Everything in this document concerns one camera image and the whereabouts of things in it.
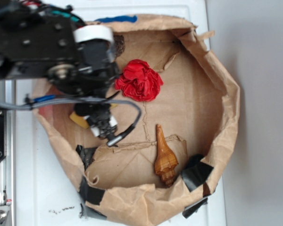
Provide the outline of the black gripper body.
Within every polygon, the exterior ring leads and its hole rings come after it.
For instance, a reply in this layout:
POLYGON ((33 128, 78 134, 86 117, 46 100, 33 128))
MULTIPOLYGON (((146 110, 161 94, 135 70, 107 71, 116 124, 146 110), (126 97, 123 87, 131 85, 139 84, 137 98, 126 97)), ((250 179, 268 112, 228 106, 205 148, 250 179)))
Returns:
POLYGON ((116 124, 111 120, 110 104, 75 104, 74 111, 87 121, 90 130, 99 139, 115 138, 116 124))

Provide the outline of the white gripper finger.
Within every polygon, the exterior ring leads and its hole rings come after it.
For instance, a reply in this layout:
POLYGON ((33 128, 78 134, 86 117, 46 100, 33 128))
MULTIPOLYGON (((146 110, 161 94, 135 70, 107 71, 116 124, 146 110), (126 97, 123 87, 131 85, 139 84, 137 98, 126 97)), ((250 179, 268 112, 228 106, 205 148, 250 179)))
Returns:
POLYGON ((90 126, 90 130, 92 131, 93 135, 95 137, 99 137, 100 136, 100 129, 96 126, 90 126))
POLYGON ((109 124, 110 124, 111 127, 115 127, 117 125, 117 121, 116 121, 116 119, 113 115, 110 116, 109 124))

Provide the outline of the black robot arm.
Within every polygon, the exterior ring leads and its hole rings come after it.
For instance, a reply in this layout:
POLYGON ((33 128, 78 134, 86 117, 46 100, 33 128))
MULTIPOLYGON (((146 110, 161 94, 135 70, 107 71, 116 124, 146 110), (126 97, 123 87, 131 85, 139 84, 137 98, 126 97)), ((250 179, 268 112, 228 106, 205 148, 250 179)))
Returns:
POLYGON ((112 140, 108 89, 119 75, 112 31, 39 0, 0 0, 0 80, 45 78, 77 115, 112 140))

